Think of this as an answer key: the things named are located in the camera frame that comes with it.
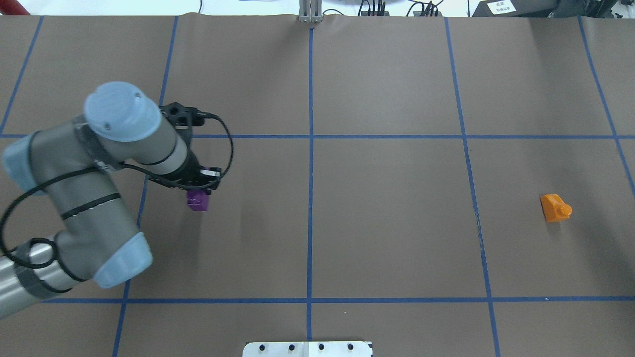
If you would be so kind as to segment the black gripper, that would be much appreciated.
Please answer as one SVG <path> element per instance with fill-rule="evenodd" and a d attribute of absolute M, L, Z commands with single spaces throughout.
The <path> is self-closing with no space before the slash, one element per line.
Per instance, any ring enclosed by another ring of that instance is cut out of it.
<path fill-rule="evenodd" d="M 221 168 L 204 167 L 195 155 L 187 155 L 184 164 L 172 173 L 172 182 L 176 185 L 195 187 L 198 190 L 216 190 L 220 185 Z"/>

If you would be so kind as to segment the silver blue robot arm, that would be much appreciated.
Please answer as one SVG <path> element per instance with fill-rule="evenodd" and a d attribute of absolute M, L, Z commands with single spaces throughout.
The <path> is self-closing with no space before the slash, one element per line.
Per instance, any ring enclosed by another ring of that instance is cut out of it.
<path fill-rule="evenodd" d="M 79 283 L 111 289 L 142 273 L 152 253 L 111 174 L 134 170 L 169 189 L 208 196 L 227 170 L 202 166 L 192 129 L 222 118 L 177 102 L 159 106 L 123 81 L 98 86 L 82 114 L 34 132 L 2 154 L 7 176 L 22 194 L 1 215 L 32 196 L 54 204 L 64 229 L 14 248 L 1 241 L 1 317 L 56 298 Z"/>

